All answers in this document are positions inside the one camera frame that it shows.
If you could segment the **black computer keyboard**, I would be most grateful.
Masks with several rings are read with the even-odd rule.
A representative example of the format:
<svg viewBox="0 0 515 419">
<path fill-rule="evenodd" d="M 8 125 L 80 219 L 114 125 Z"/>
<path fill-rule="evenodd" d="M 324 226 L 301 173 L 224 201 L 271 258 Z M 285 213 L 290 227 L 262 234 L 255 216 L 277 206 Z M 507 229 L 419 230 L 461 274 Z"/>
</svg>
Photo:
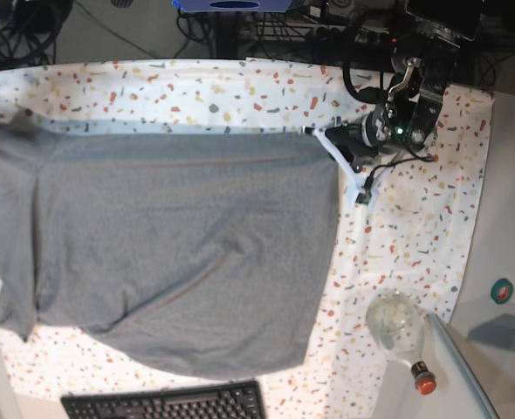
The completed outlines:
<svg viewBox="0 0 515 419">
<path fill-rule="evenodd" d="M 265 419 L 257 381 L 110 395 L 68 395 L 60 402 L 70 418 Z"/>
</svg>

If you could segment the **blue box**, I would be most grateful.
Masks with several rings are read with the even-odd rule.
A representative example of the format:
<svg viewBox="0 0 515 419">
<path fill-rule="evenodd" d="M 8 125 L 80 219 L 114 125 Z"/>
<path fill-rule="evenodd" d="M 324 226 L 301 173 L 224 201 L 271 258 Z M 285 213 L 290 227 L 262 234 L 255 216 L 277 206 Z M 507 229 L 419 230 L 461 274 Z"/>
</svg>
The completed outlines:
<svg viewBox="0 0 515 419">
<path fill-rule="evenodd" d="M 198 12 L 274 12 L 285 13 L 304 5 L 298 0 L 173 0 L 172 4 L 188 13 Z"/>
</svg>

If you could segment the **grey metal rail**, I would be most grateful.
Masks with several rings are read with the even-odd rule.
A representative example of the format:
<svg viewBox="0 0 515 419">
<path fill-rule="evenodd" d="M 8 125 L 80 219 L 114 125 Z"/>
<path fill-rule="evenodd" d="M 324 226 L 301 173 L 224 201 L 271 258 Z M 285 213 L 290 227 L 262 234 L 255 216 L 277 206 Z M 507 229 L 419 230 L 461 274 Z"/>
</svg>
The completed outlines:
<svg viewBox="0 0 515 419">
<path fill-rule="evenodd" d="M 498 418 L 468 362 L 437 315 L 426 316 L 431 331 L 431 353 L 437 364 L 436 393 L 443 398 L 446 418 Z"/>
</svg>

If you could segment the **clear bottle with orange cap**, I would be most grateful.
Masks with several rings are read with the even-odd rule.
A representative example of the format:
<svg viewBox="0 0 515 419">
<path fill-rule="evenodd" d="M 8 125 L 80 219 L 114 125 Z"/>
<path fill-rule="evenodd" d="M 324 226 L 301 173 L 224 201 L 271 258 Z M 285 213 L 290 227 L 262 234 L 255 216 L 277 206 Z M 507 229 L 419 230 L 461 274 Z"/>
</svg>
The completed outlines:
<svg viewBox="0 0 515 419">
<path fill-rule="evenodd" d="M 422 356 L 425 323 L 415 303 L 402 292 L 380 291 L 368 306 L 365 321 L 377 347 L 390 361 L 409 369 L 418 393 L 433 393 L 436 376 Z"/>
</svg>

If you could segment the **terrazzo patterned white tablecloth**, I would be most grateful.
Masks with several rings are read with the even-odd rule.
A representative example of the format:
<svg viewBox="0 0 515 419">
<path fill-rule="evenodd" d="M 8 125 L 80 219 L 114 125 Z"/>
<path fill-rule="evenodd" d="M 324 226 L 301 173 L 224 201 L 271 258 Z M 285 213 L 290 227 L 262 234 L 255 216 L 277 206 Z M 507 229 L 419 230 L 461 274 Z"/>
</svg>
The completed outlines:
<svg viewBox="0 0 515 419">
<path fill-rule="evenodd" d="M 464 279 L 487 160 L 493 100 L 451 87 L 432 164 L 394 169 L 374 206 L 340 205 L 333 261 L 306 361 L 261 378 L 270 418 L 367 418 L 386 367 L 364 324 L 370 299 L 395 288 L 449 320 Z M 0 72 L 0 122 L 22 116 L 58 133 L 269 134 L 369 108 L 344 91 L 338 69 L 265 59 L 145 60 Z M 14 391 L 63 394 L 196 385 L 129 360 L 76 328 L 37 328 L 29 342 L 0 332 Z"/>
</svg>

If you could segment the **grey t-shirt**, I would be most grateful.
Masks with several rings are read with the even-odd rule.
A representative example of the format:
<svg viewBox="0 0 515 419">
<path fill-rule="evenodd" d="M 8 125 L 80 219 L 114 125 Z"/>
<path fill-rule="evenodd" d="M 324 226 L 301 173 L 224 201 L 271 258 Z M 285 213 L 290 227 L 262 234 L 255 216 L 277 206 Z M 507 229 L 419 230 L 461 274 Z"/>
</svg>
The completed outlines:
<svg viewBox="0 0 515 419">
<path fill-rule="evenodd" d="M 148 367 L 301 365 L 337 234 L 310 135 L 0 127 L 0 327 L 74 326 Z"/>
</svg>

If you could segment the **green tape roll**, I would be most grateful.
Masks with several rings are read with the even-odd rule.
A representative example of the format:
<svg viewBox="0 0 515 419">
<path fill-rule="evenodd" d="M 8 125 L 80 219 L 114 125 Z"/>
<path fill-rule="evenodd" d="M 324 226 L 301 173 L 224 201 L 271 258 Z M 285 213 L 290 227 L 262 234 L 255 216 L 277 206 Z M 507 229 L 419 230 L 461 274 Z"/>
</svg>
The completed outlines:
<svg viewBox="0 0 515 419">
<path fill-rule="evenodd" d="M 501 278 L 492 286 L 490 296 L 496 304 L 503 305 L 511 299 L 513 291 L 512 282 L 507 278 Z"/>
</svg>

